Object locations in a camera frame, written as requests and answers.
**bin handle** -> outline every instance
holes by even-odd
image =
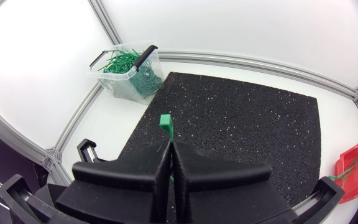
[[[139,71],[139,67],[143,64],[143,62],[152,54],[152,52],[158,49],[155,45],[150,45],[143,53],[142,55],[135,61],[134,66],[136,67],[136,71]]]

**green object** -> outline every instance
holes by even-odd
[[[171,142],[173,142],[173,123],[170,114],[161,114],[160,127],[169,133]]]
[[[133,52],[123,52],[121,50],[107,50],[111,53],[111,58],[107,59],[108,64],[100,68],[104,73],[119,73],[128,72],[140,55],[132,49]],[[154,95],[162,85],[162,78],[156,76],[152,70],[152,62],[148,59],[138,68],[138,72],[129,79],[136,91],[147,99]]]
[[[342,180],[342,187],[345,185],[346,178],[349,177],[355,170],[356,170],[356,164],[358,163],[358,158],[353,160],[352,163],[349,164],[349,166],[346,168],[346,170],[339,174],[338,176],[328,176],[331,180]]]

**white wall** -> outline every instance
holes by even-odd
[[[123,42],[300,67],[358,87],[356,0],[103,0]]]
[[[0,114],[41,146],[55,145],[96,83],[89,64],[111,45],[87,0],[0,5]]]

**aluminum frame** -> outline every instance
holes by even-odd
[[[102,2],[100,0],[88,1],[112,44],[121,44],[122,40],[114,28],[109,16],[107,15]],[[242,57],[238,55],[175,51],[160,51],[158,54],[161,61],[165,62],[219,65],[232,68],[241,68],[245,70],[253,70],[290,78],[340,94],[350,100],[353,100],[358,107],[358,88],[353,89],[330,78],[302,70],[300,68],[265,60]],[[52,149],[42,149],[40,146],[36,145],[30,139],[27,139],[20,132],[14,129],[14,127],[6,122],[1,115],[0,139],[2,139],[5,143],[7,143],[23,156],[26,156],[33,162],[44,166],[50,172],[50,176],[56,184],[69,185],[71,178],[61,164],[62,152],[72,134],[75,132],[76,127],[81,122],[87,110],[93,104],[95,99],[97,99],[102,90],[103,88],[99,84],[96,84],[92,88],[86,98],[82,101],[81,105],[75,111],[75,114],[71,117],[70,121],[60,135],[55,147]]]

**white floor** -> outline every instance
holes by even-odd
[[[317,98],[321,126],[320,177],[333,174],[340,153],[358,143],[358,110],[353,101],[333,92],[287,78],[236,68],[162,62],[162,69],[165,76],[169,72],[183,72],[230,78]],[[71,167],[80,160],[76,146],[84,138],[97,143],[98,157],[117,159],[146,108],[138,103],[113,98],[103,91],[69,140],[62,157],[64,168],[72,176]],[[324,223],[348,223],[357,206],[358,198],[338,205]]]

